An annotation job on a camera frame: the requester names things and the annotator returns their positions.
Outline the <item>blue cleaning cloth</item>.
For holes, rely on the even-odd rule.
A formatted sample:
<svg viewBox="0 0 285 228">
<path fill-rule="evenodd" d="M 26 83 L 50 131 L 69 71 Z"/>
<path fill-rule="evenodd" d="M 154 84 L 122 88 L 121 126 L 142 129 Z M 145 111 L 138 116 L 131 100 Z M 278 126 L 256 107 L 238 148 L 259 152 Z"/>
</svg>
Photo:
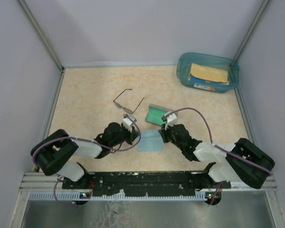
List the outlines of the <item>blue cleaning cloth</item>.
<svg viewBox="0 0 285 228">
<path fill-rule="evenodd" d="M 138 152 L 161 152 L 163 149 L 164 143 L 158 130 L 142 131 Z"/>
</svg>

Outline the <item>grey glasses case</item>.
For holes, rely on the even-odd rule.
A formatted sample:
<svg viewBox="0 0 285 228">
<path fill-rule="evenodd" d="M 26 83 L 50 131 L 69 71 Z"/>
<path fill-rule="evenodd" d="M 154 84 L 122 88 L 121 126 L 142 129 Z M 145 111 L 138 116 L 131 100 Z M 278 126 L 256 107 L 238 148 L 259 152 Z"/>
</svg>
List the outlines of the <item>grey glasses case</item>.
<svg viewBox="0 0 285 228">
<path fill-rule="evenodd" d="M 169 109 L 166 107 L 162 107 L 162 106 L 155 105 L 155 104 L 149 104 L 148 113 L 145 118 L 145 121 L 149 124 L 161 126 L 162 124 L 164 124 L 162 117 L 166 113 L 172 112 L 172 111 L 173 111 L 172 109 Z"/>
</svg>

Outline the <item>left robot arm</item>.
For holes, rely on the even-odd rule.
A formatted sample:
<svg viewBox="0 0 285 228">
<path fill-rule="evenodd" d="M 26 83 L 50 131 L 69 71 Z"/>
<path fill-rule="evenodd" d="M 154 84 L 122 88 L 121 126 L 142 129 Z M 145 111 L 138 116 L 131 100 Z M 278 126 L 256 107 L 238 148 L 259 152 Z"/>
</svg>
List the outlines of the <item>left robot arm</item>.
<svg viewBox="0 0 285 228">
<path fill-rule="evenodd" d="M 65 130 L 59 129 L 37 144 L 30 154 L 33 163 L 45 175 L 56 174 L 68 178 L 82 189 L 89 184 L 89 176 L 81 164 L 70 160 L 72 156 L 101 159 L 112 152 L 122 152 L 123 149 L 114 147 L 124 142 L 130 145 L 125 151 L 135 147 L 133 142 L 136 139 L 141 139 L 140 129 L 129 119 L 124 119 L 121 124 L 110 123 L 104 132 L 93 140 L 72 137 Z"/>
</svg>

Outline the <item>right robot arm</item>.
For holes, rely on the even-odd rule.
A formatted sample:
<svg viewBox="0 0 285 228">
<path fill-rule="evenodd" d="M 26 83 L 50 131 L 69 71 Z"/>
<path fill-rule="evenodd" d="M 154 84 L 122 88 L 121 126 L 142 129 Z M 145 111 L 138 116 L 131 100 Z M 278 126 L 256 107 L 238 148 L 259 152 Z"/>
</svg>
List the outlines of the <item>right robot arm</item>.
<svg viewBox="0 0 285 228">
<path fill-rule="evenodd" d="M 164 143 L 172 143 L 190 162 L 212 162 L 203 184 L 214 188 L 222 181 L 243 181 L 260 189 L 272 175 L 274 160 L 246 138 L 234 144 L 217 145 L 194 139 L 183 124 L 162 125 L 159 130 Z"/>
</svg>

